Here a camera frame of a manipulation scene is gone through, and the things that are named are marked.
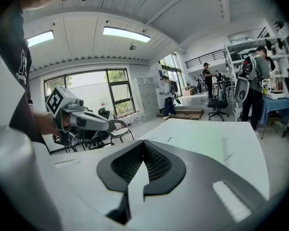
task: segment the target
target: ceiling light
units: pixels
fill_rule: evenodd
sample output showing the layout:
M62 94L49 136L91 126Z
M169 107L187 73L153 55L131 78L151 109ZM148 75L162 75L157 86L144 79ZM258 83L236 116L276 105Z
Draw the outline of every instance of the ceiling light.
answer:
M28 38L27 40L29 42L29 47L31 47L33 45L36 45L36 44L39 44L39 43L42 43L51 39L54 39L53 31L48 31L45 33L38 34L32 38Z
M125 37L125 38L132 38L138 41L142 41L147 43L151 38L147 35L140 34L140 33L134 33L125 29L121 28L115 28L110 26L104 27L104 35L112 35L112 36L119 36L119 37Z

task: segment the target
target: shelving unit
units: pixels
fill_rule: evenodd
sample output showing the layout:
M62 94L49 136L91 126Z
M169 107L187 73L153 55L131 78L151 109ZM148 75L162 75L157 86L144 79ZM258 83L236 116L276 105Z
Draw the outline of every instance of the shelving unit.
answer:
M280 75L274 75L272 77L287 77L287 69L289 68L289 46L285 38L280 38L284 47L283 51L285 53L277 53L276 55L270 55L273 61L278 61L278 65L280 66ZM278 48L277 37L269 37L269 38L257 38L247 41L242 41L238 43L233 43L229 45L225 45L224 47L224 54L225 54L225 61L226 65L228 66L228 72L230 76L231 83L237 83L236 72L238 67L243 63L244 59L232 61L230 54L238 51L244 50L251 50L256 49L259 46L265 46L265 40L268 40L272 43L272 47ZM286 88L286 84L283 80L283 89L286 97L289 97L288 90ZM233 113L236 117L236 121L239 120L241 111L242 111L242 104L238 104L235 101L235 91L232 88L232 103L233 103Z

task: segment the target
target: tiled floor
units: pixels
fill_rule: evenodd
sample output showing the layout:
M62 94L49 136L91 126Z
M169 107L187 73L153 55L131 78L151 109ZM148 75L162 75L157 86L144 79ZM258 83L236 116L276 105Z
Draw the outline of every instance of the tiled floor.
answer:
M201 120L208 120L208 112L211 112L211 108L208 108L205 103L207 102L205 95L199 96L190 96L190 97L182 97L181 102L187 106L193 106L196 108L203 108L204 114L201 117ZM234 115L231 112L231 97L228 98L229 106L227 109L223 110L223 112L229 113L229 117L227 115L223 115L225 121L234 121ZM220 121L221 119L218 116L214 116L211 118L211 121ZM130 126L130 130L132 131L134 138L137 139L142 135L146 134L150 130L154 129L164 120L162 118L154 118L148 122L139 121L138 123L134 123ZM279 124L273 125L272 128L269 128L261 140L260 136L258 136L260 145L263 150L263 154L265 157L268 175L269 175L269 184L270 184L270 196L275 195L279 191L285 189L289 184L289 135L285 138L281 138L281 127ZM123 137L123 141L131 141L132 137L130 134L127 134ZM121 143L119 139L113 140L114 144Z

